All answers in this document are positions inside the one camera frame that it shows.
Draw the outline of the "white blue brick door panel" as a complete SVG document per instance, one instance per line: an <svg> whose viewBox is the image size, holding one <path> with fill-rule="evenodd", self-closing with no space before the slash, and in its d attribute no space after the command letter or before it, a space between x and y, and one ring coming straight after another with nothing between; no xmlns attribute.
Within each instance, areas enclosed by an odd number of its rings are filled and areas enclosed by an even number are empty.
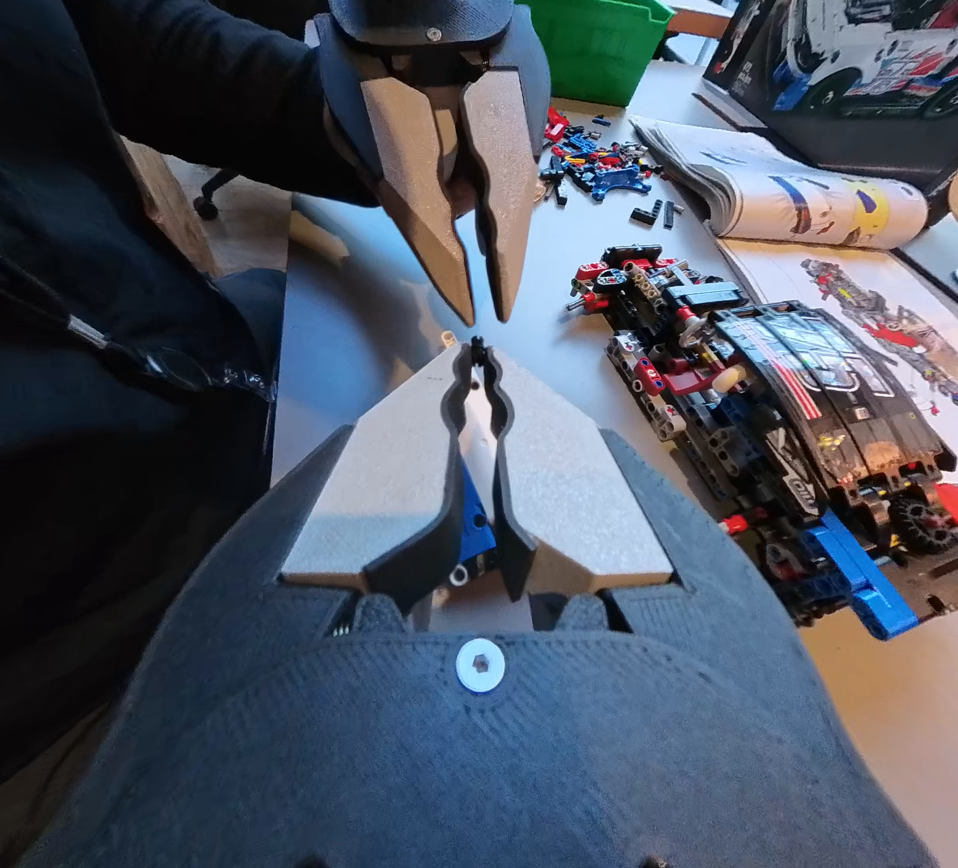
<svg viewBox="0 0 958 868"><path fill-rule="evenodd" d="M491 404L478 367L471 375L465 399L466 422L459 444L464 483L464 517L459 561L449 575L449 586L460 588L493 571L496 566L493 478L497 443L491 432Z"/></svg>

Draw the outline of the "person's black jacket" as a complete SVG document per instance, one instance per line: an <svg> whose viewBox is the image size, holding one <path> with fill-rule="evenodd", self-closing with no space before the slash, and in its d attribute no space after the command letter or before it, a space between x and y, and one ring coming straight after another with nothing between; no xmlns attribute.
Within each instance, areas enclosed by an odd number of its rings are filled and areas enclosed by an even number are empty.
<svg viewBox="0 0 958 868"><path fill-rule="evenodd" d="M276 272L196 270L110 136L2 137L2 780L265 488L280 310Z"/></svg>

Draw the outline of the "black office chair base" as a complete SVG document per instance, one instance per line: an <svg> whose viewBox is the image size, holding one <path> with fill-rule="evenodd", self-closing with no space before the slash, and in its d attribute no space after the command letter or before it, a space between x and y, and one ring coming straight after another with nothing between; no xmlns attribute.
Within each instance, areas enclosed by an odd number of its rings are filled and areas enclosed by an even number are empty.
<svg viewBox="0 0 958 868"><path fill-rule="evenodd" d="M204 225L232 213L241 200L241 172L230 167L201 166L193 208Z"/></svg>

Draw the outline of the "toy brick race car model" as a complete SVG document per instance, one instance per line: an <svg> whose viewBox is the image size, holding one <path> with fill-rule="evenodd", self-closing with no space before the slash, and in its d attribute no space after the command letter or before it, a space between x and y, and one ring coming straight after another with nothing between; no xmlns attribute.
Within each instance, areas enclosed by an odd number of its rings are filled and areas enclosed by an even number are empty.
<svg viewBox="0 0 958 868"><path fill-rule="evenodd" d="M887 641L956 613L956 454L887 356L655 245L581 264L570 295L605 318L608 359L793 622L850 609Z"/></svg>

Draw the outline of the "black toy car box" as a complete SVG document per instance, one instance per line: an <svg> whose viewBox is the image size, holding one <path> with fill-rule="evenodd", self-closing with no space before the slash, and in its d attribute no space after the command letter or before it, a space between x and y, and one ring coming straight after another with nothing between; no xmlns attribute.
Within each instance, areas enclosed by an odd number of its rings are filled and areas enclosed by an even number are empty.
<svg viewBox="0 0 958 868"><path fill-rule="evenodd" d="M740 0L703 80L808 162L945 205L957 0Z"/></svg>

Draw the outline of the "green plastic bin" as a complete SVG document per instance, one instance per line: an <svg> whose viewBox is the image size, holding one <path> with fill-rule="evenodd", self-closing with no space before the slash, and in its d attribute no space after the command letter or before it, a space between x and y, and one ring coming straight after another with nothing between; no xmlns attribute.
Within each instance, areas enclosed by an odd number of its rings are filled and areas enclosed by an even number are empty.
<svg viewBox="0 0 958 868"><path fill-rule="evenodd" d="M531 10L557 98L626 108L675 16L659 0L515 0Z"/></svg>

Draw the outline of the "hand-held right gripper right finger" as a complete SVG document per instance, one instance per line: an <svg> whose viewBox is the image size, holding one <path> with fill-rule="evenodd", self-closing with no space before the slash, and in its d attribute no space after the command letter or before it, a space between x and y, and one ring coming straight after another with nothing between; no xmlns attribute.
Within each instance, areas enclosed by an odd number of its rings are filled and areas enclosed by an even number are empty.
<svg viewBox="0 0 958 868"><path fill-rule="evenodd" d="M668 583L674 567L599 426L495 348L483 371L509 598Z"/></svg>

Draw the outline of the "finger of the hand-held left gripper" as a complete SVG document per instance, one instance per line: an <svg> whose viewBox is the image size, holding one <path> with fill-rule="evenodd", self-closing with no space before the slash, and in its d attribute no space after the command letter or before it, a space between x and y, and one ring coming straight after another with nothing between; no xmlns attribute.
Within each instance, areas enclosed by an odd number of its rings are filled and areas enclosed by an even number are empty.
<svg viewBox="0 0 958 868"><path fill-rule="evenodd" d="M476 231L497 319L517 299L537 186L517 71L485 72L461 98L466 145L476 170Z"/></svg>
<svg viewBox="0 0 958 868"><path fill-rule="evenodd" d="M374 79L361 93L382 170L377 194L429 280L456 313L474 323L468 259L450 196L459 152L457 91L425 92L400 79Z"/></svg>

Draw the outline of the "grey desk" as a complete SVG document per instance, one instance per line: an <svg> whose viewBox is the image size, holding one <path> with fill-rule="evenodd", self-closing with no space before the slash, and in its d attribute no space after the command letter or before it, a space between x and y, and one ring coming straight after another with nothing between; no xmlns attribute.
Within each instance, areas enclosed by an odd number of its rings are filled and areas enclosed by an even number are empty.
<svg viewBox="0 0 958 868"><path fill-rule="evenodd" d="M690 197L682 199L685 211L672 230L633 223L637 200L613 192L594 204L571 187L565 207L537 205L506 325L488 299L473 217L460 220L476 299L477 327L468 330L437 299L381 210L294 196L291 231L314 233L318 250L297 241L288 247L271 482L421 368L441 347L442 331L454 331L462 340L483 336L618 432L710 515L730 515L684 454L656 438L605 357L605 321L564 311L578 265L611 245L649 239L700 271L734 276ZM853 613L841 611L802 631L801 639L873 774L940 864L956 866L956 615L881 643Z"/></svg>

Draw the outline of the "pile of loose brick pieces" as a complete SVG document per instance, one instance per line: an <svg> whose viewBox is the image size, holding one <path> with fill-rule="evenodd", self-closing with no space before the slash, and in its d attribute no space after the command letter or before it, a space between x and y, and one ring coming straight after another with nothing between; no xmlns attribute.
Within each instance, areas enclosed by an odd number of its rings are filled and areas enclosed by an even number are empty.
<svg viewBox="0 0 958 868"><path fill-rule="evenodd" d="M653 177L664 168L652 161L646 149L635 142L612 141L601 145L612 122L604 114L591 121L593 129L574 124L561 110L550 107L544 129L542 157L534 202L553 199L563 208L568 202L566 183L601 204L612 191L645 195Z"/></svg>

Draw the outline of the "open white instruction booklet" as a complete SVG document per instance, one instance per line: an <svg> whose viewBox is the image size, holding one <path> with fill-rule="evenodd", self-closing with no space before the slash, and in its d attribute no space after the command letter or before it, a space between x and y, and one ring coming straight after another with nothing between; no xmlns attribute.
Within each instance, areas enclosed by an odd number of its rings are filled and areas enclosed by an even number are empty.
<svg viewBox="0 0 958 868"><path fill-rule="evenodd" d="M926 227L917 189L808 166L754 133L629 123L706 204L708 227L756 302L823 309L892 363L924 415L956 428L956 306L893 254Z"/></svg>

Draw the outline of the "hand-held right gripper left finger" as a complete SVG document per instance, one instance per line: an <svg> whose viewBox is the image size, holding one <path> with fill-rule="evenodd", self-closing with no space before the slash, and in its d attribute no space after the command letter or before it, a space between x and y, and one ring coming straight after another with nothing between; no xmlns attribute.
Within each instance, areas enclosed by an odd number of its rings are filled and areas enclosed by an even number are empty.
<svg viewBox="0 0 958 868"><path fill-rule="evenodd" d="M458 563L473 350L453 343L363 414L281 565L284 581L391 598L407 615Z"/></svg>

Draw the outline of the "person's left forearm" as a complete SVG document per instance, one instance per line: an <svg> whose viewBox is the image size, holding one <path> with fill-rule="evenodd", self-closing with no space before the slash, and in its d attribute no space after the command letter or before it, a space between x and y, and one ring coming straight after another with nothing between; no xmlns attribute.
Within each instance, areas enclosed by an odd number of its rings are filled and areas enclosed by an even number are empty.
<svg viewBox="0 0 958 868"><path fill-rule="evenodd" d="M10 0L28 10L18 58L42 36L70 96L126 138L283 191L363 207L377 200L325 128L320 50L209 0Z"/></svg>

